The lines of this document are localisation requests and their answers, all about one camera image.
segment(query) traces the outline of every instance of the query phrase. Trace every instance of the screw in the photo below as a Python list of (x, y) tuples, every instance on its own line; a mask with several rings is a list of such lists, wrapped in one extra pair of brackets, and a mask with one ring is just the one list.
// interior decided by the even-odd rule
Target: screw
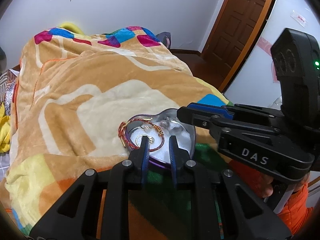
[(130, 166), (131, 164), (132, 164), (132, 161), (130, 161), (130, 160), (124, 160), (124, 161), (122, 162), (122, 165), (123, 165), (123, 166), (126, 166), (126, 167)]
[(223, 174), (227, 177), (232, 177), (233, 171), (232, 170), (224, 170)]
[(92, 176), (94, 174), (94, 170), (93, 169), (88, 169), (88, 170), (85, 171), (84, 174), (86, 174), (87, 176), (90, 177), (90, 176)]
[(231, 132), (231, 129), (228, 127), (224, 127), (221, 129), (223, 132)]
[(186, 162), (186, 165), (189, 166), (189, 167), (194, 167), (194, 166), (196, 166), (196, 162), (193, 161), (193, 160), (188, 160), (188, 161)]

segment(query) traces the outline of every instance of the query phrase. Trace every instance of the baseboard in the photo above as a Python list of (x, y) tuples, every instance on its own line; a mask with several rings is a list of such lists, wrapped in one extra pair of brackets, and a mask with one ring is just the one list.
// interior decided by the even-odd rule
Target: baseboard
[(201, 52), (197, 50), (188, 50), (188, 49), (170, 49), (170, 52), (176, 54), (196, 54), (200, 57)]

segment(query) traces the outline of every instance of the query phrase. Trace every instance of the hand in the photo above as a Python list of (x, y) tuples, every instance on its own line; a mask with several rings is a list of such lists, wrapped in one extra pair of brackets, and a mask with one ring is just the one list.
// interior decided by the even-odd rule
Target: hand
[[(309, 181), (309, 178), (310, 178), (310, 172), (308, 174), (306, 174), (303, 177), (303, 180), (296, 185), (293, 192), (297, 192), (297, 191), (301, 190), (303, 188), (304, 184)], [(260, 184), (258, 187), (260, 188), (260, 191), (261, 191), (263, 198), (270, 197), (272, 195), (272, 193), (273, 193), (273, 188), (271, 185), (272, 181), (273, 181), (273, 177), (270, 177), (266, 174), (261, 174)]]

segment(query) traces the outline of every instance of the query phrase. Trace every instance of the door frame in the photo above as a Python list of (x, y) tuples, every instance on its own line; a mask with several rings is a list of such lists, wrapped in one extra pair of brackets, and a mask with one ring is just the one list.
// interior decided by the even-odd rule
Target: door frame
[[(202, 50), (201, 53), (201, 58), (204, 58), (204, 54), (206, 53), (206, 51), (209, 48), (210, 42), (213, 38), (213, 35), (215, 33), (215, 31), (217, 30), (218, 24), (222, 18), (222, 14), (224, 13), (224, 10), (227, 6), (229, 0), (224, 0), (223, 4), (221, 6), (220, 12), (217, 16), (217, 19), (213, 25), (213, 28), (210, 32), (210, 35), (207, 39), (207, 42), (204, 46), (204, 49)], [(262, 11), (260, 13), (260, 16), (257, 20), (257, 23), (255, 25), (255, 27), (253, 28), (253, 31), (247, 41), (247, 43), (245, 44), (243, 50), (241, 51), (238, 59), (236, 60), (236, 62), (234, 63), (234, 65), (232, 66), (231, 70), (229, 71), (228, 75), (226, 76), (226, 78), (224, 79), (224, 81), (222, 82), (222, 84), (220, 85), (220, 87), (218, 88), (218, 90), (220, 92), (223, 92), (226, 88), (226, 86), (230, 83), (230, 81), (232, 80), (232, 78), (234, 77), (235, 73), (237, 72), (237, 70), (242, 67), (242, 65), (244, 64), (244, 59), (246, 58), (247, 55), (249, 55), (249, 53), (251, 52), (251, 50), (253, 49), (253, 45), (254, 45), (254, 41), (256, 40), (257, 36), (260, 34), (261, 29), (264, 28), (265, 23), (266, 23), (266, 17), (268, 15), (268, 12), (270, 11), (270, 7), (273, 6), (274, 4), (274, 0), (266, 0), (265, 4), (262, 8)]]

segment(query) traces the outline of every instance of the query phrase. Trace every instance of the brown door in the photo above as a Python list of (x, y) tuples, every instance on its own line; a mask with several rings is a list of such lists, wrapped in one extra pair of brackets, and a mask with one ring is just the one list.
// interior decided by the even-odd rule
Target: brown door
[(266, 0), (228, 0), (217, 26), (213, 27), (204, 60), (224, 78), (243, 50)]

